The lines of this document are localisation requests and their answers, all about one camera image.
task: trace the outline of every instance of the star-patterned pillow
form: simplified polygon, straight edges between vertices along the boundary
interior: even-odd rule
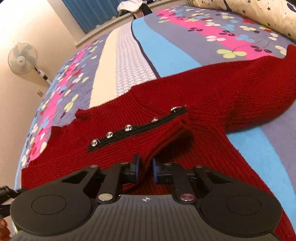
[[[189,5],[239,13],[296,41],[295,0],[186,0]]]

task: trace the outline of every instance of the decorative stud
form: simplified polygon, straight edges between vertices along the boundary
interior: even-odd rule
[[[124,130],[125,131],[131,131],[133,129],[133,127],[131,126],[131,125],[126,125],[125,127],[124,127]]]
[[[175,107],[171,108],[171,110],[170,110],[170,111],[171,111],[171,112],[175,112],[175,113],[176,113],[176,111],[175,111],[176,109],[178,109],[178,107],[176,107],[176,106],[175,106]]]
[[[113,133],[111,131],[109,131],[107,134],[106,134],[106,137],[108,139],[110,139],[111,137],[113,136]]]
[[[153,120],[151,121],[152,123],[158,122],[158,117],[154,117]]]
[[[98,143],[100,143],[100,141],[98,139],[93,139],[91,141],[91,146],[95,147],[95,146],[97,146]]]

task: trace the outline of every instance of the electric fan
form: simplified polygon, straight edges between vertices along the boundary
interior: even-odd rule
[[[26,74],[35,69],[37,74],[51,85],[52,81],[49,77],[36,66],[37,59],[36,49],[26,42],[18,43],[8,54],[8,64],[12,72],[15,74]]]

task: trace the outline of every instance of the red sweater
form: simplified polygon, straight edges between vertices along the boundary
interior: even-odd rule
[[[204,165],[270,192],[225,132],[259,125],[282,114],[296,99],[295,66],[296,46],[289,45],[284,59],[268,56],[204,66],[134,86],[101,106],[79,110],[71,124],[52,128],[43,153],[22,170],[22,186],[34,188],[92,164],[105,169],[129,162],[139,153],[140,181],[126,185],[127,193],[169,193],[169,187],[155,185],[152,179],[149,167],[157,154],[164,162],[180,163],[188,169]],[[93,139],[122,130],[127,124],[150,123],[154,117],[168,115],[174,106],[186,106],[188,112],[150,131],[88,152]],[[283,241],[296,240],[285,213],[276,234]]]

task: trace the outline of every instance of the finger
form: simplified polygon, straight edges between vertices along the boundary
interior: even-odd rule
[[[0,240],[9,237],[10,231],[7,227],[0,227]]]
[[[7,222],[6,222],[4,219],[1,219],[1,220],[0,220],[0,225],[1,225],[2,227],[6,227],[6,226],[7,226]]]

